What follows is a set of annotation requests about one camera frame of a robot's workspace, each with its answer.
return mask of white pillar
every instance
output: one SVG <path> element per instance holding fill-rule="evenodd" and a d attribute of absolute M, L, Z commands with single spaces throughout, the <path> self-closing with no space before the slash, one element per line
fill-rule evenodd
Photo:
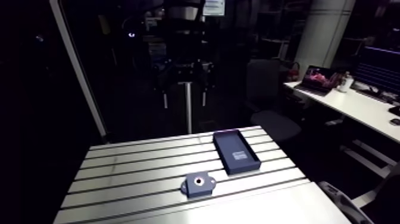
<path fill-rule="evenodd" d="M 303 78 L 308 66 L 329 68 L 342 40 L 355 0 L 314 0 L 296 59 Z"/>

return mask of desk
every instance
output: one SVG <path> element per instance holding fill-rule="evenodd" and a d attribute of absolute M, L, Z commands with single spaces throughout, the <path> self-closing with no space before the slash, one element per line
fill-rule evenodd
<path fill-rule="evenodd" d="M 343 223 L 348 219 L 259 126 L 239 129 L 262 161 L 228 176 L 212 132 L 91 147 L 54 223 Z M 212 195 L 188 199 L 185 174 Z"/>
<path fill-rule="evenodd" d="M 285 85 L 293 89 L 299 83 L 289 82 L 285 83 Z M 393 118 L 398 118 L 388 112 L 388 109 L 393 107 L 392 105 L 359 94 L 353 89 L 350 89 L 347 93 L 333 89 L 325 97 L 298 89 L 295 90 L 400 143 L 400 126 L 394 126 L 389 123 Z"/>
<path fill-rule="evenodd" d="M 400 126 L 394 126 L 389 123 L 390 120 L 396 118 L 394 114 L 388 112 L 388 109 L 393 107 L 392 105 L 359 94 L 353 89 L 350 89 L 347 93 L 342 93 L 333 89 L 325 97 L 322 97 L 307 91 L 295 89 L 294 87 L 299 83 L 300 82 L 289 82 L 285 83 L 285 85 L 323 105 L 353 118 L 400 144 Z M 400 173 L 400 163 L 393 161 L 357 139 L 353 142 L 388 164 L 386 167 L 380 168 L 351 149 L 346 147 L 342 148 L 347 155 L 350 155 L 365 167 L 384 178 L 380 185 L 385 183 L 392 175 Z M 352 201 L 356 206 L 362 207 L 375 199 L 379 189 L 380 187 L 378 186 L 376 189 L 364 195 L 360 195 Z"/>

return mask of white desk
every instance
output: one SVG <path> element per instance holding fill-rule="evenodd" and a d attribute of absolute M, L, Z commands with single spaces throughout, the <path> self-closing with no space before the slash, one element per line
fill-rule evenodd
<path fill-rule="evenodd" d="M 299 82 L 285 83 L 286 86 L 292 89 L 297 84 Z M 359 94 L 353 89 L 347 93 L 334 89 L 325 97 L 298 89 L 295 90 L 400 143 L 400 126 L 394 126 L 389 123 L 393 118 L 398 118 L 388 112 L 388 109 L 393 107 L 392 105 Z"/>

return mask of chair backrest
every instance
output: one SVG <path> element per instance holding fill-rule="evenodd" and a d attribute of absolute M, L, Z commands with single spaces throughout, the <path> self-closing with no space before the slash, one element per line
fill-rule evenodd
<path fill-rule="evenodd" d="M 256 59 L 247 65 L 246 97 L 254 103 L 275 102 L 279 90 L 280 61 Z"/>

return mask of black box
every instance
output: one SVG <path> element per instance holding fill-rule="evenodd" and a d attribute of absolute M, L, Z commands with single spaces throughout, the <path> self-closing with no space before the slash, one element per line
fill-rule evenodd
<path fill-rule="evenodd" d="M 229 175 L 260 168 L 260 160 L 240 131 L 215 132 L 212 141 Z"/>

